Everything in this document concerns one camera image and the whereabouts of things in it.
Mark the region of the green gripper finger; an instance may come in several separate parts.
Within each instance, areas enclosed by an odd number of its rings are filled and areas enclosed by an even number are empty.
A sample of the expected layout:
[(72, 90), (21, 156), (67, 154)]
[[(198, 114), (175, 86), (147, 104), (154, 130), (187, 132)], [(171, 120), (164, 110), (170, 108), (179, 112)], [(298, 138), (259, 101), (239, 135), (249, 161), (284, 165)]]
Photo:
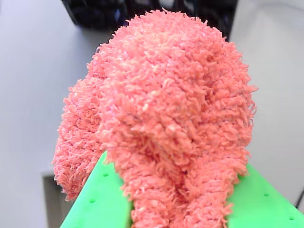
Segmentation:
[(248, 174), (239, 183), (228, 202), (229, 228), (304, 228), (304, 215), (278, 192), (256, 169), (247, 165)]
[(129, 228), (131, 226), (132, 203), (124, 196), (119, 177), (112, 163), (105, 164), (104, 152), (72, 208), (61, 224), (61, 228)]

